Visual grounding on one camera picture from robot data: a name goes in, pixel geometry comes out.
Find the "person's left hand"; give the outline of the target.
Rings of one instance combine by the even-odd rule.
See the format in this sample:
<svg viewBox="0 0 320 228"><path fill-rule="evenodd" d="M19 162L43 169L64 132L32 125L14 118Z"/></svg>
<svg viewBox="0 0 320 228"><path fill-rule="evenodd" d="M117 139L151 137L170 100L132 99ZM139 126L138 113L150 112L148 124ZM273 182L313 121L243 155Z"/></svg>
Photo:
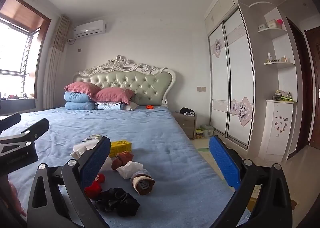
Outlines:
<svg viewBox="0 0 320 228"><path fill-rule="evenodd" d="M19 213L20 215L26 217L27 214L25 213L20 200L18 199L18 192L16 187L14 186L14 184L12 182L9 182L9 186L11 189L11 195L12 195L12 200L14 202L14 208L16 210L17 213Z"/></svg>

